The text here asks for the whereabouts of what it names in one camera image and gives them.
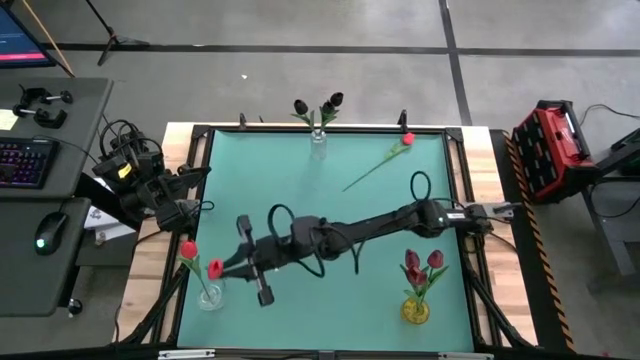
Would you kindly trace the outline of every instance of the computer mouse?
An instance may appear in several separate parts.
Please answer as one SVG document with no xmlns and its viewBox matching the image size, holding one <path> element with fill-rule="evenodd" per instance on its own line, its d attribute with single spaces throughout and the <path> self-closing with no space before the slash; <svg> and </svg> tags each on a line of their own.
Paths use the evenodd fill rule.
<svg viewBox="0 0 640 360">
<path fill-rule="evenodd" d="M 53 212 L 40 221 L 34 240 L 36 254 L 51 255 L 58 250 L 67 218 L 63 212 Z"/>
</svg>

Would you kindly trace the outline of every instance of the red flower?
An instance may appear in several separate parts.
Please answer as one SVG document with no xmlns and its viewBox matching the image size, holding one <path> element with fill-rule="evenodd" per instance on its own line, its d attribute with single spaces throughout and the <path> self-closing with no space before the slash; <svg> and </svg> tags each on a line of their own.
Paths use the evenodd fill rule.
<svg viewBox="0 0 640 360">
<path fill-rule="evenodd" d="M 198 247 L 193 241 L 187 241 L 180 248 L 180 255 L 185 259 L 193 259 L 198 255 Z"/>
<path fill-rule="evenodd" d="M 413 140 L 415 140 L 416 136 L 413 135 L 413 133 L 406 133 L 404 134 L 404 136 L 402 137 L 402 143 L 409 146 L 411 144 L 413 144 Z"/>
<path fill-rule="evenodd" d="M 420 258 L 418 254 L 414 251 L 407 249 L 407 252 L 404 254 L 404 265 L 407 269 L 411 269 L 412 267 L 420 267 Z"/>
<path fill-rule="evenodd" d="M 409 268 L 405 274 L 407 275 L 407 280 L 413 286 L 421 286 L 427 282 L 427 273 L 417 266 Z"/>
<path fill-rule="evenodd" d="M 220 259 L 213 259 L 209 263 L 209 267 L 207 267 L 207 275 L 209 276 L 209 280 L 215 280 L 222 275 L 224 264 Z"/>
<path fill-rule="evenodd" d="M 433 269 L 439 269 L 442 267 L 444 263 L 444 254 L 440 250 L 434 250 L 429 258 L 427 259 L 427 264 L 431 266 Z"/>
</svg>

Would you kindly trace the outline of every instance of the keyboard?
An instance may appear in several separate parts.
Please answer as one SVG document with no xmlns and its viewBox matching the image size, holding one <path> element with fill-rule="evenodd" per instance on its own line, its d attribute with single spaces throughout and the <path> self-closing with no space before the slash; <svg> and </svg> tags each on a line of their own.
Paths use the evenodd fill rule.
<svg viewBox="0 0 640 360">
<path fill-rule="evenodd" d="M 58 146 L 54 140 L 0 137 L 0 188 L 41 189 Z"/>
</svg>

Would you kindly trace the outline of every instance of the flower vase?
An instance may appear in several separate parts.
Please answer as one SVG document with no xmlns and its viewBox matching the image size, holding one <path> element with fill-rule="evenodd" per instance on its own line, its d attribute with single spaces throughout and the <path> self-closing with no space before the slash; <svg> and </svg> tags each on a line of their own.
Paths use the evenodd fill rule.
<svg viewBox="0 0 640 360">
<path fill-rule="evenodd" d="M 311 157 L 314 160 L 324 160 L 327 157 L 327 134 L 324 130 L 311 131 Z"/>
<path fill-rule="evenodd" d="M 222 287 L 218 284 L 206 284 L 204 288 L 200 289 L 198 307 L 204 311 L 218 310 L 224 305 L 222 300 Z"/>
<path fill-rule="evenodd" d="M 422 301 L 422 304 L 418 307 L 416 301 L 412 298 L 408 298 L 402 304 L 402 318 L 413 325 L 422 325 L 429 320 L 429 305 Z"/>
</svg>

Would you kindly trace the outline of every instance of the orange and black striped tape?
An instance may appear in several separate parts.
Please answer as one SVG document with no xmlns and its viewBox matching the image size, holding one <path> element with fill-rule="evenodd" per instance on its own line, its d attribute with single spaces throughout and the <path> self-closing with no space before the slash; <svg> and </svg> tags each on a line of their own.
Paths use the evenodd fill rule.
<svg viewBox="0 0 640 360">
<path fill-rule="evenodd" d="M 516 148 L 511 141 L 511 136 L 507 132 L 504 132 L 504 136 L 507 143 L 507 150 L 509 151 L 509 157 L 511 158 L 511 163 L 513 164 L 513 170 L 516 175 L 516 179 L 518 180 L 518 186 L 520 186 L 522 204 L 525 208 L 527 217 L 529 218 L 529 224 L 531 225 L 533 237 L 536 239 L 538 253 L 540 255 L 540 260 L 542 261 L 542 267 L 544 268 L 544 271 L 547 275 L 547 282 L 549 283 L 549 290 L 551 291 L 553 302 L 556 306 L 556 309 L 558 310 L 558 319 L 560 320 L 560 324 L 562 326 L 562 332 L 564 333 L 567 347 L 571 351 L 576 352 L 575 346 L 573 345 L 573 338 L 571 337 L 571 331 L 569 330 L 569 324 L 567 323 L 567 318 L 564 314 L 564 306 L 562 306 L 562 301 L 560 301 L 560 295 L 558 294 L 558 287 L 553 277 L 553 273 L 551 272 L 551 265 L 549 265 L 547 253 L 544 251 L 544 244 L 542 243 L 542 237 L 540 236 L 540 228 L 538 227 L 536 216 L 533 213 L 533 207 L 531 206 L 531 200 L 529 199 L 527 182 L 525 181 L 525 176 L 522 171 L 520 158 L 518 157 Z"/>
</svg>

